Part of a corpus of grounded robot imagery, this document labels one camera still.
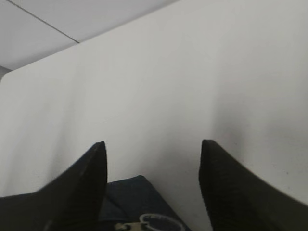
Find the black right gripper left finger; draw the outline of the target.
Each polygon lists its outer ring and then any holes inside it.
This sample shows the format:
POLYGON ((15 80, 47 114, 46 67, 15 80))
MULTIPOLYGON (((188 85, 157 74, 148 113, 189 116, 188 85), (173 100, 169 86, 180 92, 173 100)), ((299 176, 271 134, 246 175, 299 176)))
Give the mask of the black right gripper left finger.
POLYGON ((107 185, 105 143, 34 193, 0 199, 2 231, 94 231, 107 185))

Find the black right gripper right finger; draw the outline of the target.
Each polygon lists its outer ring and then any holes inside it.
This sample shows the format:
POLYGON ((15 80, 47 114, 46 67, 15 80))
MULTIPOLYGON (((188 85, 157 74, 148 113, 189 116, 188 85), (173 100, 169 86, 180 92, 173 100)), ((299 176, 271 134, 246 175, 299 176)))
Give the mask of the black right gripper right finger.
POLYGON ((214 140, 203 140, 199 185, 215 231, 306 231, 308 207, 253 174, 214 140))

